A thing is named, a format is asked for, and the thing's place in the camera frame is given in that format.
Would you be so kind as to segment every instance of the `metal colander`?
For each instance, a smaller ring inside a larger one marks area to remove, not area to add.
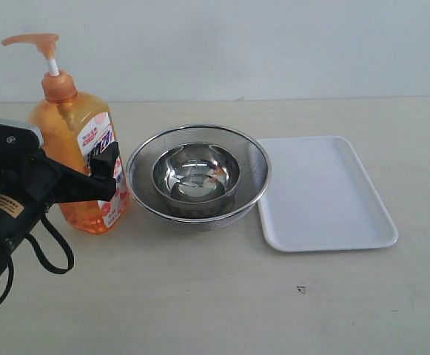
[[[196,219],[176,217],[154,191],[152,168],[155,162],[172,148],[192,142],[222,146],[238,161],[241,183],[235,195],[234,206],[225,214]],[[270,169],[267,153],[253,138],[223,126],[193,124],[168,129],[142,143],[127,161],[126,174],[132,197],[144,208],[165,220],[210,230],[228,226],[251,210],[266,191]]]

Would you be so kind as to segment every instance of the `white plastic tray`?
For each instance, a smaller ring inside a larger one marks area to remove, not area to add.
[[[346,139],[268,138],[259,143],[272,163],[271,183],[259,201],[271,247],[373,249],[397,241],[397,229]]]

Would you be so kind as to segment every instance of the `metal bowl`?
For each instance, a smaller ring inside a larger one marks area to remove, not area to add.
[[[231,205],[228,203],[211,217],[174,214],[153,187],[153,171],[160,158],[176,147],[194,142],[223,147],[239,166]],[[126,174],[132,198],[149,212],[165,221],[188,225],[192,230],[213,230],[229,226],[252,209],[269,185],[271,166],[264,148],[248,135],[228,127],[193,124],[168,129],[143,142],[127,161]]]
[[[152,169],[155,192],[171,215],[206,218],[228,212],[240,182],[236,158],[211,143],[186,143],[164,153]]]

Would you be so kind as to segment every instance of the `dish soap bottle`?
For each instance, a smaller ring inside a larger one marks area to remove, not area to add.
[[[76,171],[90,173],[88,161],[116,141],[110,108],[102,99],[79,92],[73,78],[59,70],[55,60],[58,35],[52,33],[16,35],[6,38],[4,46],[29,43],[37,46],[47,60],[48,72],[42,80],[45,99],[28,119],[44,136],[43,149],[49,158]],[[80,230],[101,234],[110,230],[129,208],[130,197],[121,156],[114,170],[116,193],[110,202],[88,201],[59,205],[67,222]]]

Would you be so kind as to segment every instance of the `table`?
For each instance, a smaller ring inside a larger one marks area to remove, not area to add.
[[[23,242],[0,307],[0,354],[430,354],[430,98],[111,103],[127,161],[170,126],[214,123],[255,138],[341,135],[400,232],[372,251],[281,254],[257,209],[235,225],[171,233],[136,203],[114,231],[49,218],[75,253],[64,276]],[[23,121],[32,104],[0,104]],[[48,257],[61,250],[41,227]]]

